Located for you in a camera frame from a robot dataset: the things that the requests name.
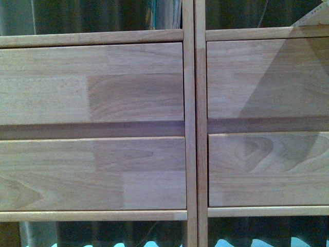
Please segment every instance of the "shelf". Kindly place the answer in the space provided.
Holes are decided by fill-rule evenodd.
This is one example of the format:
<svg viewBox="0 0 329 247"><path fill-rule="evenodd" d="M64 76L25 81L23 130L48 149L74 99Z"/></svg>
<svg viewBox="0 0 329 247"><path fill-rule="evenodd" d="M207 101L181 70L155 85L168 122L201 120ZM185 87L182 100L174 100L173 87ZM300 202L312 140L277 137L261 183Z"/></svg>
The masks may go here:
<svg viewBox="0 0 329 247"><path fill-rule="evenodd" d="M207 30L206 41L268 40L328 37L329 25Z"/></svg>
<svg viewBox="0 0 329 247"><path fill-rule="evenodd" d="M0 222L11 221L185 221L186 210L3 211Z"/></svg>
<svg viewBox="0 0 329 247"><path fill-rule="evenodd" d="M208 218L329 215L329 206L210 207Z"/></svg>
<svg viewBox="0 0 329 247"><path fill-rule="evenodd" d="M145 30L0 37L0 48L181 42L183 30Z"/></svg>

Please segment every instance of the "vertical wooden post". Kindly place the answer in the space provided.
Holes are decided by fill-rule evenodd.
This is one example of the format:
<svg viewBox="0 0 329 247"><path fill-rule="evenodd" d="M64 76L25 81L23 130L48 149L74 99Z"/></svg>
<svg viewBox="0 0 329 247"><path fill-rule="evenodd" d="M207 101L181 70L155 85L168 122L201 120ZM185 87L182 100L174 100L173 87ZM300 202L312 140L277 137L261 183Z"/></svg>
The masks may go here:
<svg viewBox="0 0 329 247"><path fill-rule="evenodd" d="M198 246L208 246L206 4L194 4Z"/></svg>
<svg viewBox="0 0 329 247"><path fill-rule="evenodd" d="M196 205L196 140L195 140L195 80L194 80L194 8L193 0L182 2L184 102L187 185L187 246L197 246Z"/></svg>

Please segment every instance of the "light wood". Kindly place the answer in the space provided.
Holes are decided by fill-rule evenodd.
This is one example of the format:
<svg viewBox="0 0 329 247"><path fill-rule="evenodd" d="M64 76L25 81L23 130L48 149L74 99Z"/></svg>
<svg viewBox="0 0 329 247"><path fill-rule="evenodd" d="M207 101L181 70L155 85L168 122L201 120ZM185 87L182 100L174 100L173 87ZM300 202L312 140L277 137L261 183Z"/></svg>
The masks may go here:
<svg viewBox="0 0 329 247"><path fill-rule="evenodd" d="M329 205L329 132L209 135L209 205Z"/></svg>
<svg viewBox="0 0 329 247"><path fill-rule="evenodd" d="M207 30L206 41L329 37L329 25Z"/></svg>
<svg viewBox="0 0 329 247"><path fill-rule="evenodd" d="M208 209L209 218L323 215L329 215L329 206L215 207Z"/></svg>
<svg viewBox="0 0 329 247"><path fill-rule="evenodd" d="M0 142L1 211L185 209L183 137Z"/></svg>
<svg viewBox="0 0 329 247"><path fill-rule="evenodd" d="M1 140L184 136L184 121L0 126Z"/></svg>
<svg viewBox="0 0 329 247"><path fill-rule="evenodd" d="M198 246L208 246L207 61L205 1L194 1Z"/></svg>
<svg viewBox="0 0 329 247"><path fill-rule="evenodd" d="M208 118L329 114L329 38L207 43Z"/></svg>
<svg viewBox="0 0 329 247"><path fill-rule="evenodd" d="M98 32L73 34L47 34L33 36L0 37L0 48L27 48L46 46L107 45L183 40L183 30L145 30L125 32Z"/></svg>
<svg viewBox="0 0 329 247"><path fill-rule="evenodd" d="M166 221L187 220L186 210L0 212L0 221Z"/></svg>
<svg viewBox="0 0 329 247"><path fill-rule="evenodd" d="M184 232L187 247L197 246L197 188L195 136L195 68L194 68L194 6L192 0L182 0L184 31L184 110L186 138L186 184L188 221Z"/></svg>
<svg viewBox="0 0 329 247"><path fill-rule="evenodd" d="M0 50L0 125L184 119L179 43Z"/></svg>

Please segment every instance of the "wooden panel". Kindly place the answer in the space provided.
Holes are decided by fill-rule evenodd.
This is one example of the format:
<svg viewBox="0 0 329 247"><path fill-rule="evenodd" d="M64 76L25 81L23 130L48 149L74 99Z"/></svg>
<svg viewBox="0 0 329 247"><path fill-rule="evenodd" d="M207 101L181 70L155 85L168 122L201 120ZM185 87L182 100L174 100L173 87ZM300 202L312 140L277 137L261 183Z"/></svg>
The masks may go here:
<svg viewBox="0 0 329 247"><path fill-rule="evenodd" d="M0 50L0 125L184 119L182 45Z"/></svg>
<svg viewBox="0 0 329 247"><path fill-rule="evenodd" d="M184 31L184 111L186 138L186 181L188 220L184 226L183 243L197 246L197 189L195 136L195 67L194 67L194 6L191 0L182 0Z"/></svg>
<svg viewBox="0 0 329 247"><path fill-rule="evenodd" d="M7 211L0 221L158 221L187 220L186 210Z"/></svg>
<svg viewBox="0 0 329 247"><path fill-rule="evenodd" d="M209 203L329 205L329 132L209 135Z"/></svg>
<svg viewBox="0 0 329 247"><path fill-rule="evenodd" d="M207 30L207 41L329 37L329 25Z"/></svg>
<svg viewBox="0 0 329 247"><path fill-rule="evenodd" d="M329 114L329 38L208 42L208 118Z"/></svg>
<svg viewBox="0 0 329 247"><path fill-rule="evenodd" d="M208 217L323 216L329 206L211 207Z"/></svg>
<svg viewBox="0 0 329 247"><path fill-rule="evenodd" d="M194 1L198 246L208 246L207 60L205 6L204 0Z"/></svg>
<svg viewBox="0 0 329 247"><path fill-rule="evenodd" d="M183 137L0 142L1 211L184 209Z"/></svg>
<svg viewBox="0 0 329 247"><path fill-rule="evenodd" d="M182 40L183 30L181 29L70 33L0 37L0 48L154 43Z"/></svg>

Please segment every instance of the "drawer front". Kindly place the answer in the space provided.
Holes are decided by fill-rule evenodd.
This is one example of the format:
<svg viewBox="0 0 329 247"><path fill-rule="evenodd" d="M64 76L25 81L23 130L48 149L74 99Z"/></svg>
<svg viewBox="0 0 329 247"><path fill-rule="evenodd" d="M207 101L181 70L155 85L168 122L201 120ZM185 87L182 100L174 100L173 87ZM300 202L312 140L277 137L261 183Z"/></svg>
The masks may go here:
<svg viewBox="0 0 329 247"><path fill-rule="evenodd" d="M182 44L0 50L0 125L182 121Z"/></svg>
<svg viewBox="0 0 329 247"><path fill-rule="evenodd" d="M209 204L328 205L329 132L209 135Z"/></svg>
<svg viewBox="0 0 329 247"><path fill-rule="evenodd" d="M329 38L207 43L208 118L329 116Z"/></svg>
<svg viewBox="0 0 329 247"><path fill-rule="evenodd" d="M184 208L184 137L0 141L1 211Z"/></svg>

